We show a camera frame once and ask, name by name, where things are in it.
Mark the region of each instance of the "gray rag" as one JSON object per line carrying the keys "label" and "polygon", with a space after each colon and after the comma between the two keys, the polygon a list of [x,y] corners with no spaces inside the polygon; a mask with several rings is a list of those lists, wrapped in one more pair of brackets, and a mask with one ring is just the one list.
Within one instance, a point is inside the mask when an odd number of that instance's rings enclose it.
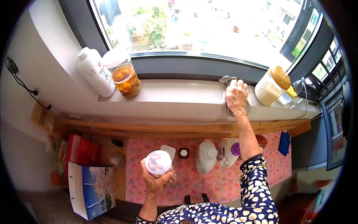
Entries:
{"label": "gray rag", "polygon": [[[230,85],[230,82],[231,80],[233,80],[234,78],[230,77],[230,76],[224,76],[222,78],[219,78],[218,81],[223,83],[223,84],[226,84],[226,85]],[[226,99],[225,99],[225,92],[223,93],[223,104],[225,104],[225,107],[226,107],[226,114],[229,115],[229,116],[232,116],[234,117],[234,115],[232,114],[232,111],[227,107],[227,104],[226,104]],[[250,104],[249,102],[246,100],[246,104],[247,104],[247,107],[245,107],[245,110],[246,112],[249,112],[250,110]]]}
{"label": "gray rag", "polygon": [[[234,78],[232,78],[230,76],[224,76],[222,78],[219,78],[218,81],[223,83],[223,84],[229,85],[231,80],[233,80],[233,79]],[[226,107],[226,114],[229,115],[229,116],[234,117],[234,115],[232,114],[232,111],[227,107],[226,100],[225,100],[225,92],[223,94],[224,94],[224,96],[223,96],[223,104],[225,104],[225,107]]]}

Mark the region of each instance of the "black strap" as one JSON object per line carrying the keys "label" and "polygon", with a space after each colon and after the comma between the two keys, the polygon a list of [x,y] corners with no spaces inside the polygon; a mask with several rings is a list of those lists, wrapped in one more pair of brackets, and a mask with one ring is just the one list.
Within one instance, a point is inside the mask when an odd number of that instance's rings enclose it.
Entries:
{"label": "black strap", "polygon": [[203,193],[202,193],[202,197],[203,197],[203,199],[204,199],[204,203],[210,202],[207,194],[203,194]]}
{"label": "black strap", "polygon": [[186,205],[191,205],[192,204],[192,202],[190,201],[190,195],[186,195],[184,197],[184,204],[186,204]]}

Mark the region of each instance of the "purple cap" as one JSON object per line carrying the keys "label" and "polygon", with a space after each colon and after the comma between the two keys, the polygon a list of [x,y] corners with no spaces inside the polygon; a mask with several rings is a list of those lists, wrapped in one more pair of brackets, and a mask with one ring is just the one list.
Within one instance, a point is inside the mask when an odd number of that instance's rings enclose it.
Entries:
{"label": "purple cap", "polygon": [[234,143],[232,146],[231,146],[231,153],[234,155],[234,156],[240,156],[241,153],[240,153],[240,143]]}

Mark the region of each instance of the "elderly woman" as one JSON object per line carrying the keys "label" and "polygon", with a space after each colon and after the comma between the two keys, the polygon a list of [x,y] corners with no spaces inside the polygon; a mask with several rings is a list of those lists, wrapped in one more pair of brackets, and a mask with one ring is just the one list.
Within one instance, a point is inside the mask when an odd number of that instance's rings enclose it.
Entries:
{"label": "elderly woman", "polygon": [[276,206],[266,180],[266,161],[261,154],[245,110],[247,96],[247,84],[242,80],[232,80],[226,89],[226,103],[233,112],[239,128],[241,157],[244,161],[240,167],[241,207],[233,208],[218,203],[182,205],[157,216],[157,196],[175,172],[169,172],[156,179],[146,169],[144,159],[141,165],[147,184],[147,198],[136,223],[275,224],[278,222]]}

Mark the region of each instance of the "flower pot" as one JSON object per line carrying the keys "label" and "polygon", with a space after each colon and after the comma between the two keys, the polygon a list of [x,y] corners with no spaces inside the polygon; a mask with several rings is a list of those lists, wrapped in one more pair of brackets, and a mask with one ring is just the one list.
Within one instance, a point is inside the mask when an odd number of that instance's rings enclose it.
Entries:
{"label": "flower pot", "polygon": [[232,27],[232,31],[234,31],[235,33],[239,32],[239,28],[237,26],[233,26]]}

